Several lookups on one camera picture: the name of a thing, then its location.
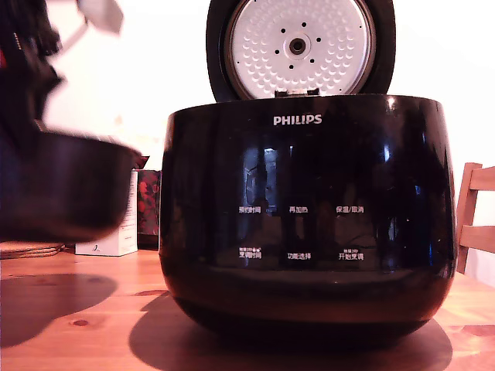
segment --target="open lid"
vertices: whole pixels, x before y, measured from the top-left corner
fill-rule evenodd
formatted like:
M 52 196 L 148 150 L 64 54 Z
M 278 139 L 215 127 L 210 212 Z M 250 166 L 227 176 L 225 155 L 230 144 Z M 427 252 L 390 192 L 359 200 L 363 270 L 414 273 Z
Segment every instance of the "open lid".
M 392 0 L 212 0 L 207 61 L 217 102 L 385 94 Z

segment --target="table surface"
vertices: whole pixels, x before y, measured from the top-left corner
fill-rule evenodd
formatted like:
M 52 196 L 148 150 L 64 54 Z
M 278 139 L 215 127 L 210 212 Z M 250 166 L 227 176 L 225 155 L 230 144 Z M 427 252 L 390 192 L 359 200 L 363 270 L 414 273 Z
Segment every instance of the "table surface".
M 388 349 L 225 344 L 170 298 L 155 251 L 2 261 L 1 366 L 9 370 L 495 370 L 495 288 L 458 274 L 435 319 Z

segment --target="chair backrest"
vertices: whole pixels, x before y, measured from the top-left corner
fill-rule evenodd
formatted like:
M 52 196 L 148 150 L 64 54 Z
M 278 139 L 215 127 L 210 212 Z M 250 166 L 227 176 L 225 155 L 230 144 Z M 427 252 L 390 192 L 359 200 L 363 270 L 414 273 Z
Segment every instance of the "chair backrest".
M 495 253 L 495 226 L 473 226 L 478 191 L 495 191 L 495 167 L 466 163 L 457 204 L 457 271 L 462 274 L 466 271 L 469 249 Z

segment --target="inner lid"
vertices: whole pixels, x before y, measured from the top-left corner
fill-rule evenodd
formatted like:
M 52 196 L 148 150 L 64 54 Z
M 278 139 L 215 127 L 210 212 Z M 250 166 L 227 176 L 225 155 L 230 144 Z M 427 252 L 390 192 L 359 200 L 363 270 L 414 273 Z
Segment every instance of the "inner lid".
M 242 99 L 355 94 L 373 66 L 376 33 L 361 0 L 243 0 L 225 46 Z

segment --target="lid hinge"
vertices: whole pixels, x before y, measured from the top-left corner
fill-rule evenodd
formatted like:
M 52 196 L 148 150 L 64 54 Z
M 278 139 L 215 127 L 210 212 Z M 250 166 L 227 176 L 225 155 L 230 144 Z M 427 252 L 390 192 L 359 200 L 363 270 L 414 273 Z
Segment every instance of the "lid hinge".
M 314 90 L 308 89 L 294 89 L 294 90 L 276 90 L 275 98 L 281 97 L 312 97 L 319 96 L 319 88 L 317 87 Z

